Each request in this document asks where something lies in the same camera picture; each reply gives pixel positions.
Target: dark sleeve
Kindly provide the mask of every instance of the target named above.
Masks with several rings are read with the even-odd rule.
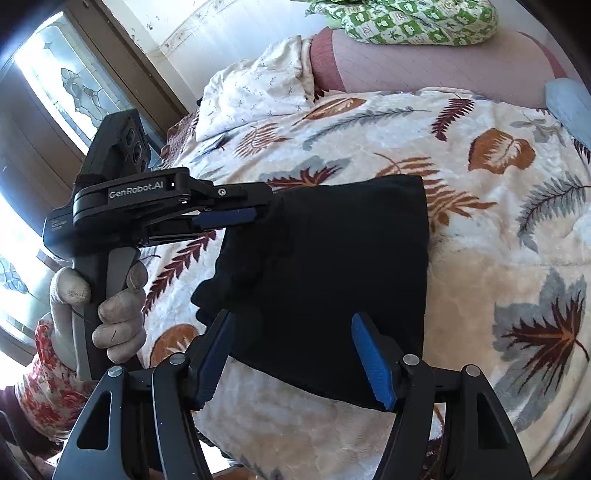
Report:
[[[0,390],[0,410],[2,410],[10,418],[12,425],[17,431],[17,435],[22,442],[23,448],[32,455],[47,459],[58,454],[61,451],[61,444],[50,441],[47,437],[36,431],[28,422],[25,414],[18,404],[17,397],[14,393],[14,387],[6,387],[5,390]],[[0,415],[0,433],[7,440],[7,442],[15,445],[12,432],[4,419]]]

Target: leaf-patterned blanket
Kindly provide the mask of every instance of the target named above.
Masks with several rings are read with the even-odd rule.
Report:
[[[424,358],[451,369],[479,365],[532,472],[560,468],[589,421],[591,176],[589,152],[556,118],[461,91],[342,94],[233,129],[207,153],[198,147],[190,143],[170,166],[275,190],[420,175],[432,232]],[[213,275],[222,238],[209,232],[144,254],[146,364],[204,331],[190,296]],[[343,242],[355,255],[355,239]],[[262,478],[326,480],[372,478],[393,415],[316,397],[228,359],[194,419]],[[425,479],[442,421],[437,410]]]

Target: window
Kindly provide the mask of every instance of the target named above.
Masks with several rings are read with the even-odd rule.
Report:
[[[31,36],[16,61],[40,101],[84,154],[106,115],[134,108],[63,13]],[[163,145],[144,118],[142,123],[153,166]]]

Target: screw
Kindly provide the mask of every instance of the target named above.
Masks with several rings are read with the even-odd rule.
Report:
[[[120,365],[115,365],[114,367],[109,368],[108,374],[110,377],[115,378],[120,376],[123,373],[123,367]]]
[[[404,355],[402,357],[402,361],[411,367],[418,365],[418,363],[420,362],[418,357],[416,355],[411,354],[411,353],[407,353],[406,355]]]
[[[480,368],[478,368],[476,365],[468,365],[466,367],[466,373],[471,377],[477,377],[480,375]]]
[[[185,359],[184,353],[175,353],[174,355],[170,356],[168,361],[170,362],[171,365],[180,365],[184,362],[184,359]]]

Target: gloved hand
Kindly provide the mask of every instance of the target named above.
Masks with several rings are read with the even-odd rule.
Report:
[[[126,289],[99,305],[99,317],[103,322],[92,334],[98,348],[106,348],[107,356],[115,364],[122,364],[134,356],[146,340],[144,318],[144,285],[148,271],[137,262],[127,275]],[[90,287],[76,270],[62,268],[50,287],[51,316],[54,330],[51,342],[56,355],[68,368],[76,370],[76,353],[72,332],[72,306],[90,301]]]

